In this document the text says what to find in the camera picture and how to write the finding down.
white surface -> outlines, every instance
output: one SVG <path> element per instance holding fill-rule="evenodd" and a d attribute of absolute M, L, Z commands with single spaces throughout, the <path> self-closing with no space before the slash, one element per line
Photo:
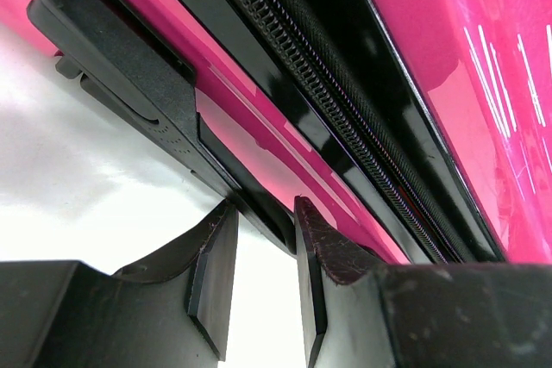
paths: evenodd
<path fill-rule="evenodd" d="M 112 273 L 221 197 L 0 26 L 0 260 Z M 296 262 L 241 218 L 227 362 L 304 367 Z"/>

black zipper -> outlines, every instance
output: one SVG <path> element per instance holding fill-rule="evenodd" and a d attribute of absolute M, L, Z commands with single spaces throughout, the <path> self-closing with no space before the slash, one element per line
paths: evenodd
<path fill-rule="evenodd" d="M 473 255 L 372 111 L 360 111 L 279 0 L 234 0 L 434 261 Z"/>

black rubber piece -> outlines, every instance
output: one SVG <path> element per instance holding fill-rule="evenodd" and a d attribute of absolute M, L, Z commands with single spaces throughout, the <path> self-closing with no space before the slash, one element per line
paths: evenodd
<path fill-rule="evenodd" d="M 384 262 L 332 228 L 307 197 L 295 199 L 295 228 L 308 368 L 394 366 L 377 290 L 362 281 Z"/>
<path fill-rule="evenodd" d="M 237 239 L 238 214 L 225 200 L 113 277 L 77 261 L 0 264 L 0 366 L 216 368 Z"/>
<path fill-rule="evenodd" d="M 84 90 L 235 203 L 274 244 L 295 253 L 289 212 L 201 122 L 193 68 L 123 0 L 34 0 L 28 16 L 64 54 L 62 73 L 83 72 Z"/>

scratched plastic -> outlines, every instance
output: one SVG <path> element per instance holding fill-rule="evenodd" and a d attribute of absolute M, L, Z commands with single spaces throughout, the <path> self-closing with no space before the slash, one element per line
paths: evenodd
<path fill-rule="evenodd" d="M 552 0 L 374 1 L 508 258 L 552 261 Z"/>

zipper teeth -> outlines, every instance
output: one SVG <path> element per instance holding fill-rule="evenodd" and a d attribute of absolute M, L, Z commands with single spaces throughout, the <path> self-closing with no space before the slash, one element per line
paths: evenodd
<path fill-rule="evenodd" d="M 354 106 L 348 98 L 345 90 L 338 84 L 334 76 L 331 74 L 327 66 L 322 62 L 318 54 L 314 51 L 311 44 L 307 41 L 297 24 L 292 20 L 289 14 L 285 11 L 278 0 L 270 0 L 269 4 L 266 0 L 239 0 L 244 9 L 259 27 L 260 31 L 266 36 L 272 47 L 279 53 L 280 58 L 283 58 L 285 65 L 291 70 L 303 87 L 310 92 L 313 100 L 319 104 L 322 112 L 332 121 L 335 128 L 341 133 L 343 138 L 351 146 L 353 153 L 358 157 L 359 161 L 368 169 L 376 184 L 390 198 L 394 207 L 403 216 L 409 227 L 415 232 L 423 245 L 432 252 L 434 259 L 442 262 L 447 262 L 442 253 L 436 247 L 434 241 L 427 234 L 422 223 L 414 215 L 411 208 L 406 204 L 404 198 L 398 193 L 398 190 L 393 185 L 391 179 L 384 173 L 380 163 L 367 148 L 359 133 L 348 120 L 344 111 L 339 107 L 339 104 L 331 96 L 324 82 L 317 75 L 317 71 L 312 67 L 311 63 L 304 58 L 294 39 L 288 33 L 288 30 L 279 21 L 279 17 L 283 17 L 286 26 L 293 32 L 294 37 L 306 49 L 310 58 L 314 60 L 317 69 L 326 77 L 330 85 L 339 92 L 343 102 L 348 107 L 348 110 L 354 116 L 354 119 L 361 125 L 361 129 L 370 139 L 370 141 L 379 150 L 386 163 L 392 168 L 401 184 L 407 189 L 409 195 L 417 202 L 417 206 L 424 213 L 424 217 L 430 225 L 439 233 L 440 226 L 436 223 L 428 210 L 425 208 L 425 203 L 422 203 L 420 197 L 412 189 L 409 180 L 407 180 L 396 163 L 393 161 L 390 154 L 385 149 L 379 138 L 373 130 L 368 126 L 367 122 L 361 116 L 359 110 Z M 441 237 L 442 241 L 448 246 L 450 251 L 454 251 L 447 241 L 447 238 Z"/>

